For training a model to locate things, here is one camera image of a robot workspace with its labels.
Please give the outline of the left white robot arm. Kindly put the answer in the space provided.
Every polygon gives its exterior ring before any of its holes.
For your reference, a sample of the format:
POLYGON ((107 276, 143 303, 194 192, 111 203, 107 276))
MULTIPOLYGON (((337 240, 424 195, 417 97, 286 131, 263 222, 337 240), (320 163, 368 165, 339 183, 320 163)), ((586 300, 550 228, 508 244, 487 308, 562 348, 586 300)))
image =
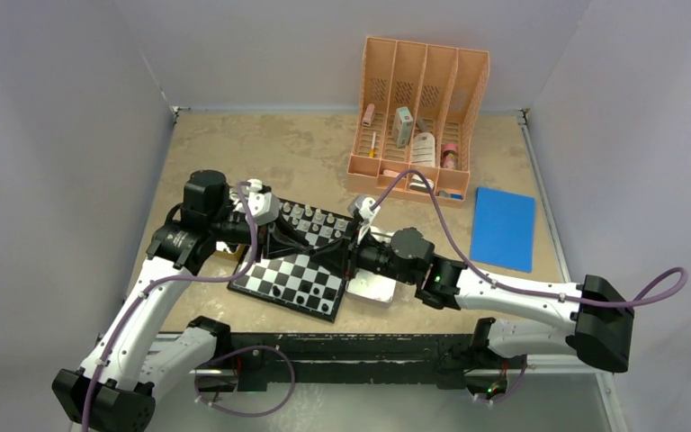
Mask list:
POLYGON ((157 402, 199 365, 239 365, 231 328, 193 319, 169 348, 150 353, 184 292, 219 243, 268 257, 275 240, 291 239, 272 188, 258 179, 230 185, 215 170, 192 173, 182 199, 152 235, 139 275, 111 326, 74 370, 60 370, 51 388, 69 419, 84 431, 142 431, 157 402))

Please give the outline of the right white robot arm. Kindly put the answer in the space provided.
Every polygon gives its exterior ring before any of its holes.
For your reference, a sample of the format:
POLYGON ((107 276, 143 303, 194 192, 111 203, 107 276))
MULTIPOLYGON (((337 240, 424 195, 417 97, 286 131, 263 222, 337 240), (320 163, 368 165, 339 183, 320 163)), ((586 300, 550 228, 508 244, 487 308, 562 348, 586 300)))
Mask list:
POLYGON ((413 285, 416 297, 434 309, 515 316, 513 321, 480 319, 469 343, 478 365, 524 355, 566 355, 605 372, 629 368, 634 312, 603 277, 538 283, 475 271, 437 255, 434 243, 414 228, 396 231, 388 242, 372 234, 361 240, 343 235, 312 249, 310 259, 345 279, 366 271, 413 285))

